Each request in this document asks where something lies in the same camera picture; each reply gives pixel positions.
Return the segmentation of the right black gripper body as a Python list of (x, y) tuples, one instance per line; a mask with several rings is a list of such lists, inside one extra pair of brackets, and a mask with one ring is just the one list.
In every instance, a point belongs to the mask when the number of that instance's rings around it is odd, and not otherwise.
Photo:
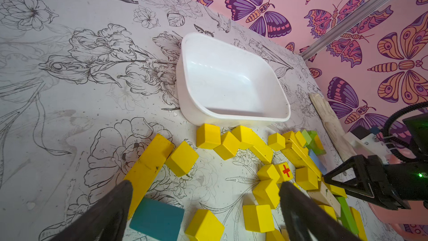
[(428, 115), (421, 114), (404, 119), (404, 124), (411, 133), (409, 143), (414, 158), (404, 160), (401, 164), (386, 166), (388, 180), (403, 200), (428, 200)]

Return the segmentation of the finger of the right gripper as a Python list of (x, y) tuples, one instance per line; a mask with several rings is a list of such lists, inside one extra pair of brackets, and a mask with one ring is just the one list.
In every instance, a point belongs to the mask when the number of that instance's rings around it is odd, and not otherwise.
[[(345, 182), (334, 179), (346, 170), (352, 170), (355, 177)], [(376, 155), (352, 156), (324, 175), (324, 182), (345, 189), (349, 196), (388, 210), (410, 209), (408, 201), (403, 200), (398, 191), (393, 188), (386, 174), (386, 166)]]

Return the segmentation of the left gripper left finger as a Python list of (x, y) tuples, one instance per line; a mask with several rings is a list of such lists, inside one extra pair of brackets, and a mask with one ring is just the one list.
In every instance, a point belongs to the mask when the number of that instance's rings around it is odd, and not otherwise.
[(127, 225), (133, 186), (122, 181), (53, 241), (121, 241)]

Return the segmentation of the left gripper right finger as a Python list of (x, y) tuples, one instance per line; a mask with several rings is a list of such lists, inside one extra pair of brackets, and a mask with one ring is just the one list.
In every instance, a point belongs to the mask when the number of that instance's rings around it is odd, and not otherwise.
[(359, 240), (292, 183), (282, 183), (279, 197), (286, 230), (291, 241)]

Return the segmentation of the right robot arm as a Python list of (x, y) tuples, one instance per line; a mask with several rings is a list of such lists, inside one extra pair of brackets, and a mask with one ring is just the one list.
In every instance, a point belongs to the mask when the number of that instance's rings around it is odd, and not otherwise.
[(413, 104), (386, 119), (381, 143), (400, 160), (385, 164), (373, 154), (352, 156), (324, 176), (346, 194), (388, 210), (410, 209), (428, 201), (428, 104)]

